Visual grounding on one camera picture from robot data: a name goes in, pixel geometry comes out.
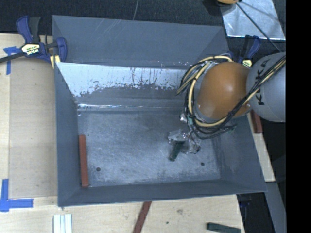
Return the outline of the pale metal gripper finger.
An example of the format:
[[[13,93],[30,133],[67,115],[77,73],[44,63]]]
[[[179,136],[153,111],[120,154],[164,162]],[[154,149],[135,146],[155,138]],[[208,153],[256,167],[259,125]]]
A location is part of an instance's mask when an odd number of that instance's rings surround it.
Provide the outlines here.
[[[182,129],[171,131],[168,134],[168,141],[178,141],[178,142],[185,142],[187,140],[187,134],[182,131]]]
[[[190,153],[196,154],[200,150],[201,150],[201,146],[191,139],[187,140],[184,144],[185,154],[190,154]]]

